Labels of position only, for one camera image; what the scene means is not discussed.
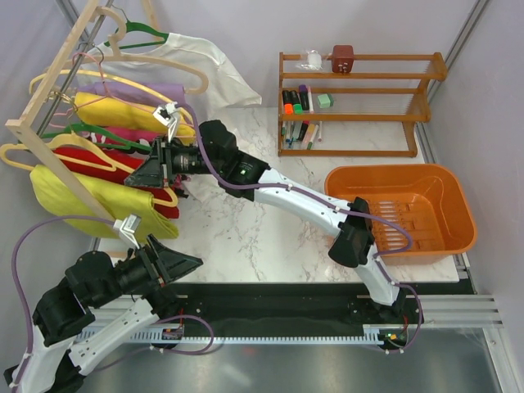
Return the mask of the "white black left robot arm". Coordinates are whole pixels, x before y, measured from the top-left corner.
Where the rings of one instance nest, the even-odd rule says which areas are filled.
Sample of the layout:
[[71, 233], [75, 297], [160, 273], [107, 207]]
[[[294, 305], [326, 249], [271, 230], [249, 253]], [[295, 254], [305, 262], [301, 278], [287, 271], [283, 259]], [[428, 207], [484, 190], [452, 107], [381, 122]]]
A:
[[[19, 364], [4, 378], [14, 392], [76, 392], [87, 375], [135, 332], [177, 318], [173, 282], [201, 267], [202, 259], [173, 251], [153, 236], [114, 264], [101, 251], [81, 255], [46, 291], [29, 318], [32, 335]], [[123, 295], [136, 300], [96, 335], [77, 336], [96, 320], [94, 309]]]

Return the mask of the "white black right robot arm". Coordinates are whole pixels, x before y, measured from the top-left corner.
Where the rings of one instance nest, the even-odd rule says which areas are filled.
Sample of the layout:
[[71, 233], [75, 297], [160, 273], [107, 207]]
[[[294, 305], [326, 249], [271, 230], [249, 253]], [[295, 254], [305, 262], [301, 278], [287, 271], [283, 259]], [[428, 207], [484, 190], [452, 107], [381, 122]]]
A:
[[394, 322], [404, 313], [405, 295], [382, 261], [373, 235], [375, 217], [362, 198], [336, 199], [290, 180], [268, 163], [244, 152], [219, 120], [196, 131], [196, 145], [158, 137], [148, 157], [124, 181], [127, 186], [164, 188], [178, 175], [214, 176], [230, 196], [281, 208], [317, 225], [334, 241], [331, 260], [354, 269], [368, 289], [380, 320]]

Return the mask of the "yellow velvet hanger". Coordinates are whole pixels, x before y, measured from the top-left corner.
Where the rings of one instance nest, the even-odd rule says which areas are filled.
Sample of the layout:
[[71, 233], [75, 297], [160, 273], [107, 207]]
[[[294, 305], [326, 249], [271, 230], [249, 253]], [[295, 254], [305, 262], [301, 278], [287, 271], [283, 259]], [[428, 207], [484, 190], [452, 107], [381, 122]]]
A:
[[[140, 159], [116, 150], [104, 150], [77, 134], [63, 133], [55, 136], [43, 145], [60, 159], [65, 166], [75, 173], [111, 181], [124, 185], [124, 180], [143, 163]], [[29, 151], [22, 144], [6, 143], [1, 145], [1, 160], [20, 169], [31, 171], [33, 167], [11, 160], [7, 157], [9, 151]], [[131, 186], [152, 192], [152, 186]], [[153, 203], [166, 208], [174, 208], [178, 204], [173, 186], [156, 188], [153, 193]]]

